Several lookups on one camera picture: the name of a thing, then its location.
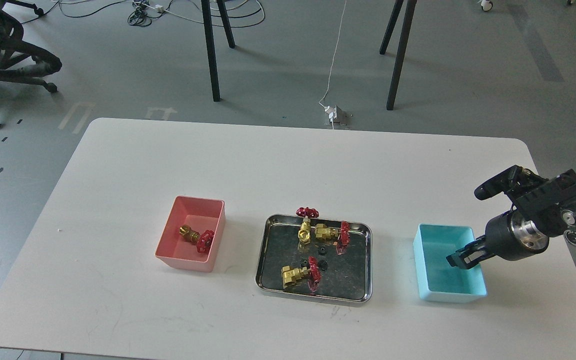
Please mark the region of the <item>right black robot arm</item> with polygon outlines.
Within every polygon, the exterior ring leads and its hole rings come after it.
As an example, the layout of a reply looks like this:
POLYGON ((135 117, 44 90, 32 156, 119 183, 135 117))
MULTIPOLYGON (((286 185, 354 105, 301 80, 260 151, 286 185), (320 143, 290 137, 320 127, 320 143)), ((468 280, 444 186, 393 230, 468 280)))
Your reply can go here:
POLYGON ((528 168, 509 167, 474 190, 481 201, 505 194, 510 210, 490 219, 483 235, 446 257, 464 270, 499 256, 518 261, 544 253, 550 239, 563 236, 576 248, 576 172, 540 177, 528 168))

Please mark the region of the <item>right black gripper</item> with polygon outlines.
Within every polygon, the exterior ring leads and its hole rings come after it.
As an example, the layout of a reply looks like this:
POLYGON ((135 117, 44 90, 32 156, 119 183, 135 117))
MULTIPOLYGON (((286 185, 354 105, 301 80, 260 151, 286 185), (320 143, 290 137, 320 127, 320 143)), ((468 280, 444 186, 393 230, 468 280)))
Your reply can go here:
POLYGON ((490 219, 484 235, 446 256, 448 264, 469 270, 494 256, 518 261, 544 253, 550 243, 550 237, 538 230, 535 223, 525 219, 518 210, 508 210, 490 219))

